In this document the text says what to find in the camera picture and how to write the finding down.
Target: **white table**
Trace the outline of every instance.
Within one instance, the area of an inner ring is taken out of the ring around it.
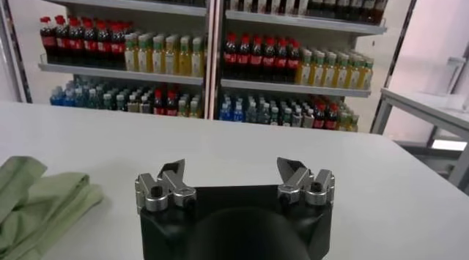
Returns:
[[[436,127],[469,140],[469,113],[450,108],[448,98],[424,93],[396,93],[381,89],[381,106],[372,133],[382,135],[393,106],[402,109]],[[469,184],[469,145],[459,156],[449,182],[464,190]]]
[[[133,181],[186,159],[188,185],[281,183],[278,156],[336,176],[329,260],[469,255],[469,198],[381,135],[0,103],[0,161],[87,172],[106,198],[44,259],[142,259]]]

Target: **towel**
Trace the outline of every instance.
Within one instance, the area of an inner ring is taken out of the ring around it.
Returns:
[[[101,189],[82,173],[63,173],[35,182],[28,198],[0,225],[0,259],[39,260],[91,207]]]

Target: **metal shelf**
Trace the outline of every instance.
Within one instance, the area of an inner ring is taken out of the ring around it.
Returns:
[[[179,83],[187,85],[201,86],[203,78],[185,77],[181,75],[159,75],[151,73],[140,73],[123,70],[110,70],[93,67],[80,67],[64,64],[49,64],[46,62],[38,64],[42,71],[55,73],[69,73],[74,75],[91,75],[104,78],[124,78],[138,81],[155,81],[166,83]]]
[[[221,79],[221,86],[226,88],[255,89],[273,92],[293,92],[299,94],[323,94],[346,97],[368,97],[372,92],[364,89],[338,89],[316,86],[302,86],[285,83],[268,83],[257,81],[238,81],[232,79]]]
[[[148,12],[162,12],[178,15],[192,15],[204,17],[207,10],[204,7],[191,7],[179,4],[165,4],[146,0],[44,0],[57,4],[85,4],[97,7],[121,8]]]
[[[237,21],[252,21],[334,31],[348,31],[362,35],[383,34],[386,31],[386,27],[384,26],[351,23],[348,21],[331,20],[327,18],[289,17],[284,15],[269,15],[233,10],[226,11],[226,18]]]

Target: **plastic bottle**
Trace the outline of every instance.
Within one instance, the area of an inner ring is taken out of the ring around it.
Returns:
[[[196,37],[192,40],[192,76],[197,78],[204,77],[204,58],[202,53],[202,38]]]
[[[153,72],[157,74],[164,74],[166,72],[163,44],[164,34],[153,37]]]

